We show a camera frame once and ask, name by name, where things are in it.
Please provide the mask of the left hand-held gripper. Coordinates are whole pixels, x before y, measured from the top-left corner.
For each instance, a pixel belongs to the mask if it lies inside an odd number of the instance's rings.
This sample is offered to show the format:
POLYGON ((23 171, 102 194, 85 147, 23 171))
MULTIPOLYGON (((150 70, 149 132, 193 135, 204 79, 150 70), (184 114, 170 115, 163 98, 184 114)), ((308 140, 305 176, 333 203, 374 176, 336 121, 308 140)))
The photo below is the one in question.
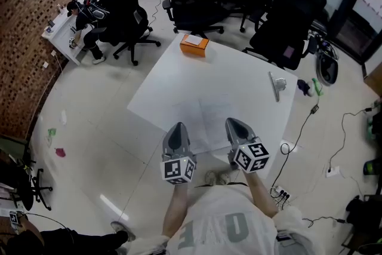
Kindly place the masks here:
POLYGON ((190 140, 182 122, 173 125, 162 142, 160 163, 162 180, 172 185, 190 183, 196 170, 196 155, 190 152, 190 140))

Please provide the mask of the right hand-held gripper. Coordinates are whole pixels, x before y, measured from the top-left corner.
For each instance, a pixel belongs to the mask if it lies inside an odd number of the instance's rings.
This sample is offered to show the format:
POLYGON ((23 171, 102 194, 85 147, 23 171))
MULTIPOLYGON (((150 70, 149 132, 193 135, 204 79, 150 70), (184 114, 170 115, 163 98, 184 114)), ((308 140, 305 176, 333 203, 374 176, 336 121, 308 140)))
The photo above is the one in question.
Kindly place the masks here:
POLYGON ((262 142, 255 142, 257 136, 249 125, 235 118, 227 118, 225 129, 230 144, 237 146, 228 155, 230 165, 244 173, 255 173, 266 167, 270 154, 262 142))

